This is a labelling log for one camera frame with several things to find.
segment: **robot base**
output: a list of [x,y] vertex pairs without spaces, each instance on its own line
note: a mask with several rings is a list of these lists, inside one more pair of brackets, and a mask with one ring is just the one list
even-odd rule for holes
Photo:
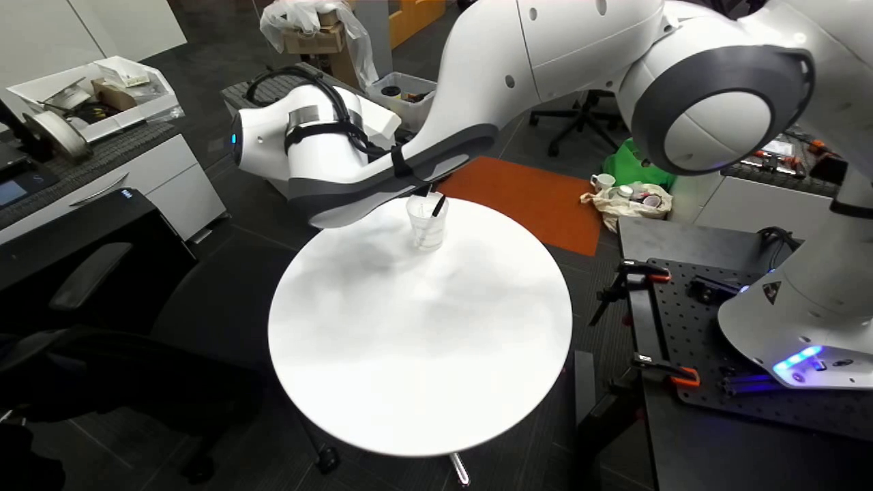
[[724,303],[718,323],[735,352],[790,390],[873,390],[873,321],[816,319],[776,269]]
[[718,310],[746,360],[795,390],[873,390],[873,182],[848,171],[818,233]]

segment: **orange cloth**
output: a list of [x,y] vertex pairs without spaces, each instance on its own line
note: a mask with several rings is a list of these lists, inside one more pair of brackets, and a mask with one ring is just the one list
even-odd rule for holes
[[592,191],[587,180],[483,156],[445,180],[439,191],[494,206],[554,248],[596,254],[599,214],[577,202]]

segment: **orange object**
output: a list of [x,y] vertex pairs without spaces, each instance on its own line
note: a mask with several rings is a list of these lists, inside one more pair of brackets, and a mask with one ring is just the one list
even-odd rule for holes
[[821,156],[821,152],[827,152],[827,142],[823,142],[823,139],[809,139],[808,150],[809,150],[813,156]]
[[445,0],[389,0],[386,6],[389,47],[405,42],[445,12]]
[[700,388],[700,373],[689,366],[681,366],[681,373],[671,373],[671,385],[678,390],[698,390]]
[[494,206],[554,248],[596,254],[599,213],[577,202],[592,191],[587,180],[483,156],[445,180],[439,191]]

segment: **blue light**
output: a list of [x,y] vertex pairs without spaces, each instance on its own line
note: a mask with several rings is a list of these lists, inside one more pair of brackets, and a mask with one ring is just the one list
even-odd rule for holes
[[808,345],[808,349],[802,349],[798,353],[816,358],[818,352],[821,352],[821,345]]
[[783,379],[788,379],[788,377],[790,377],[788,363],[776,363],[771,371],[773,371],[776,377],[783,377]]

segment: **black office chair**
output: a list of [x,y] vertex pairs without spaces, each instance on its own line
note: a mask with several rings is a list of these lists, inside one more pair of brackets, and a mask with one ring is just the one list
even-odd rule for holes
[[[121,243],[91,251],[48,304],[83,304],[101,278],[121,273],[126,251],[131,246]],[[209,448],[228,426],[244,423],[271,385],[266,307],[286,265],[281,246],[236,231],[176,283],[147,336],[63,328],[5,338],[0,405],[26,420],[141,408],[201,437],[181,468],[190,482],[201,482],[211,473]],[[333,468],[336,453],[312,443],[318,468]]]
[[610,92],[589,90],[580,102],[573,102],[573,109],[542,109],[528,111],[528,124],[536,124],[540,117],[570,117],[570,123],[548,142],[546,152],[558,156],[558,145],[573,132],[592,127],[610,150],[618,150],[618,142],[599,124],[599,120],[608,123],[610,131],[621,124],[621,113],[615,109],[603,111],[599,101],[610,98]]

